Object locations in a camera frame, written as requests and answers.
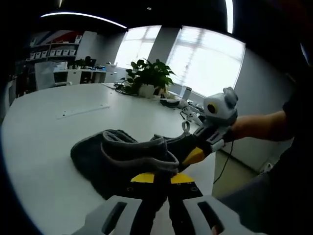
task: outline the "white chair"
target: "white chair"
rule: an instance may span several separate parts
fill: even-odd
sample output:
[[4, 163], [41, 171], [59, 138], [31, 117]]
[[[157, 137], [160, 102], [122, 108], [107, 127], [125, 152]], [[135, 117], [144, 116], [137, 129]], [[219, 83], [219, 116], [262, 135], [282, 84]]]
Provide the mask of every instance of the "white chair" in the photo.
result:
[[53, 75], [54, 66], [53, 63], [40, 62], [35, 64], [35, 79], [37, 90], [48, 89], [63, 85], [72, 85], [71, 82], [55, 82]]

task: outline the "window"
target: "window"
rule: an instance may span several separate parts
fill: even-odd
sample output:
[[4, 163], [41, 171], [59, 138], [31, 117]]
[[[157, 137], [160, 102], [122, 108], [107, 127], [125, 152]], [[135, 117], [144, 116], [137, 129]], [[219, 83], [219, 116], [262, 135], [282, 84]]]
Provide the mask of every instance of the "window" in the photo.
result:
[[176, 74], [172, 80], [209, 96], [234, 87], [245, 44], [202, 28], [184, 26], [174, 43], [167, 64]]
[[130, 29], [118, 49], [115, 63], [118, 67], [129, 69], [131, 61], [148, 59], [153, 43], [161, 26], [148, 26]]

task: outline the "desk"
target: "desk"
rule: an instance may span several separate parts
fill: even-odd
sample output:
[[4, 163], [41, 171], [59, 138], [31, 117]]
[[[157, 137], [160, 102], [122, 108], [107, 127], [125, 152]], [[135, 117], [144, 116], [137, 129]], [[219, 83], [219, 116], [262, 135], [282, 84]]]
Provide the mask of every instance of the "desk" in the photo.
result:
[[[110, 107], [57, 119], [64, 111], [95, 104]], [[45, 89], [14, 100], [2, 125], [4, 162], [19, 201], [41, 232], [71, 234], [104, 201], [74, 167], [72, 146], [105, 129], [123, 129], [138, 141], [147, 141], [154, 133], [177, 137], [182, 134], [181, 122], [179, 110], [116, 93], [102, 84]], [[196, 128], [192, 124], [191, 132]], [[204, 194], [211, 194], [214, 169], [211, 154], [185, 172]], [[157, 213], [151, 234], [173, 233], [167, 205]]]

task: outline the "person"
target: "person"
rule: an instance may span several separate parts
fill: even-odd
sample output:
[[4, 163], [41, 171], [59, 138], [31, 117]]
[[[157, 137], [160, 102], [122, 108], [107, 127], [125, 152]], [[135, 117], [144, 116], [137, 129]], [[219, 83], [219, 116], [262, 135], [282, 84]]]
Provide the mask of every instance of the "person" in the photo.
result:
[[[308, 140], [301, 93], [294, 94], [283, 110], [269, 115], [238, 117], [226, 136], [228, 141], [253, 137], [286, 141], [292, 145], [268, 173], [253, 179], [243, 188], [219, 200], [234, 210], [241, 224], [253, 232], [266, 234], [302, 234], [309, 223], [310, 194]], [[214, 228], [218, 234], [220, 228]]]

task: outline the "ceiling light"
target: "ceiling light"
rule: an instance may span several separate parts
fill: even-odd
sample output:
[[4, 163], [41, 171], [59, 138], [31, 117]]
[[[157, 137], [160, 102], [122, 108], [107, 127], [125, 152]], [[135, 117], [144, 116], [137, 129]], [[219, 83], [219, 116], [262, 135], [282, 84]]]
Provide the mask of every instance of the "ceiling light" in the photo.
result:
[[123, 26], [123, 25], [121, 25], [119, 23], [116, 23], [116, 22], [113, 22], [113, 21], [110, 21], [110, 20], [107, 20], [107, 19], [104, 19], [104, 18], [101, 18], [101, 17], [98, 17], [98, 16], [88, 15], [88, 14], [84, 14], [84, 13], [77, 13], [77, 12], [54, 12], [54, 13], [49, 13], [49, 14], [42, 15], [40, 17], [55, 16], [55, 15], [87, 16], [87, 17], [91, 17], [91, 18], [95, 18], [95, 19], [98, 19], [98, 20], [102, 20], [102, 21], [106, 21], [106, 22], [112, 23], [112, 24], [120, 26], [122, 28], [127, 28], [126, 26]]
[[225, 3], [227, 12], [227, 32], [233, 33], [234, 26], [233, 0], [225, 0]]
[[63, 0], [59, 0], [59, 8], [61, 7]]

